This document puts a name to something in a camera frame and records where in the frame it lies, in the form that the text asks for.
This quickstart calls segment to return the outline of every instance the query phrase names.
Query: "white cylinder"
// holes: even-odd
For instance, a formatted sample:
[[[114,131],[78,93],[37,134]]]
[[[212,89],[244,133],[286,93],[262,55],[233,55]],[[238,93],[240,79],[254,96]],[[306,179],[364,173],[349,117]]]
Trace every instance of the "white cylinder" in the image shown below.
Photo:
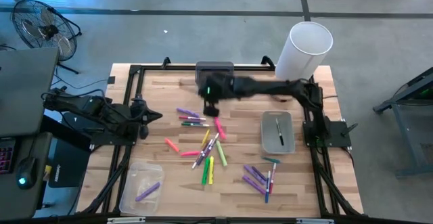
[[[277,79],[309,79],[322,63],[333,42],[331,32],[321,24],[296,24],[290,30],[275,68]]]

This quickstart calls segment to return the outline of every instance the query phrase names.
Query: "clear plastic container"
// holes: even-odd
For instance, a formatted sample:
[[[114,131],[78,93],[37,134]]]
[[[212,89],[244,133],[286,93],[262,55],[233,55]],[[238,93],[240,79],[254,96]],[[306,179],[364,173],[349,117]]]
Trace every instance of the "clear plastic container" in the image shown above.
[[[134,162],[128,171],[127,182],[124,186],[120,211],[133,215],[153,215],[158,207],[164,171],[160,165],[146,162]],[[160,182],[160,187],[146,198],[135,201],[135,198],[144,191]]]

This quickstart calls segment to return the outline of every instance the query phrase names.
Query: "concrete floor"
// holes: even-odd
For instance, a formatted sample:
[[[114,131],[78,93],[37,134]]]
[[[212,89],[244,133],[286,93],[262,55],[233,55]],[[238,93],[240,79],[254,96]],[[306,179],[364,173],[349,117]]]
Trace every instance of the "concrete floor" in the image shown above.
[[[177,10],[302,10],[299,0],[40,0],[55,7]],[[312,12],[432,13],[433,0],[309,0]],[[13,5],[0,0],[0,5]],[[75,56],[65,62],[81,71],[60,76],[83,86],[109,75],[114,62],[200,60],[257,64],[274,61],[290,28],[302,18],[236,16],[67,15],[82,28]],[[397,180],[396,169],[410,166],[407,148],[394,116],[371,108],[388,99],[403,83],[433,65],[433,20],[329,19],[313,21],[329,28],[334,47],[324,64],[332,66],[343,117],[359,126],[351,133],[355,172],[365,213],[372,217],[433,222],[433,175]],[[0,13],[0,43],[19,49],[9,14]],[[95,88],[71,89],[71,93]],[[49,189],[46,201],[57,206],[37,216],[68,212],[76,189]]]

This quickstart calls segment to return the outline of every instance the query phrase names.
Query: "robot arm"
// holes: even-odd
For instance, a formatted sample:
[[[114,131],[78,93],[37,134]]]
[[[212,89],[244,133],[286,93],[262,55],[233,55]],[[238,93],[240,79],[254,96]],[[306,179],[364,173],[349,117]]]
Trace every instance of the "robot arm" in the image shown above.
[[[322,139],[329,137],[329,118],[323,115],[323,90],[307,80],[256,81],[246,76],[231,76],[214,72],[208,75],[198,94],[204,99],[204,114],[218,116],[215,104],[221,99],[241,99],[256,94],[291,95],[313,113],[315,133]]]
[[[46,93],[43,105],[48,110],[72,112],[102,125],[104,128],[92,132],[95,145],[129,145],[137,136],[145,139],[148,135],[147,124],[162,115],[147,107],[146,102],[137,95],[131,106],[112,104],[112,99],[96,95],[71,95],[65,87],[52,89]]]

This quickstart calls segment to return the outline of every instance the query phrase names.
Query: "green marker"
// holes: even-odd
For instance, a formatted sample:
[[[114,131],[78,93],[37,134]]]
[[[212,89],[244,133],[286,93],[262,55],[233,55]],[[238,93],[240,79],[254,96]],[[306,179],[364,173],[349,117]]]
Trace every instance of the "green marker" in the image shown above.
[[[182,122],[182,126],[190,126],[190,127],[209,127],[209,125],[203,125],[199,122]]]
[[[277,164],[281,163],[281,161],[279,161],[277,159],[272,159],[272,158],[269,158],[269,157],[266,157],[266,156],[262,156],[262,159],[263,160],[268,160],[270,162],[277,163]]]
[[[225,160],[224,151],[219,140],[216,141],[216,147],[218,148],[219,157],[221,158],[221,162],[223,162],[223,166],[227,166],[227,160]]]
[[[204,163],[204,169],[203,169],[202,185],[206,185],[206,182],[208,180],[209,163],[210,163],[210,158],[206,157],[206,162]]]

